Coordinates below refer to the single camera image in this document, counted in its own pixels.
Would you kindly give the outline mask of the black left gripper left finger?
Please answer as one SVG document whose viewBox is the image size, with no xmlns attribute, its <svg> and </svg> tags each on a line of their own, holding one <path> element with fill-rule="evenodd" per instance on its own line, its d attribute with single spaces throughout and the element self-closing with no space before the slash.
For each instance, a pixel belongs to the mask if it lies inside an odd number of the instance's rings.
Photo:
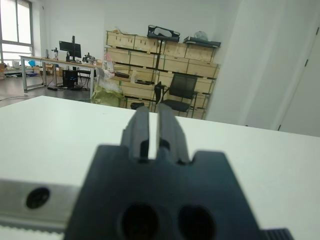
<svg viewBox="0 0 320 240">
<path fill-rule="evenodd" d="M 122 132 L 121 145 L 128 148 L 129 158 L 145 160 L 149 154 L 149 111 L 145 106 L 136 109 Z"/>
</svg>

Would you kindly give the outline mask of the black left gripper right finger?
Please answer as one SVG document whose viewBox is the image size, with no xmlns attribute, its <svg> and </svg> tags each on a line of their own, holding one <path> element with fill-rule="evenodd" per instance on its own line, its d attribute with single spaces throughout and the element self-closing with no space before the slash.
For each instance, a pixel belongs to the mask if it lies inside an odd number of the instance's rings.
<svg viewBox="0 0 320 240">
<path fill-rule="evenodd" d="M 165 148 L 172 162 L 180 165 L 189 164 L 189 154 L 185 133 L 166 104 L 158 105 L 157 145 Z"/>
</svg>

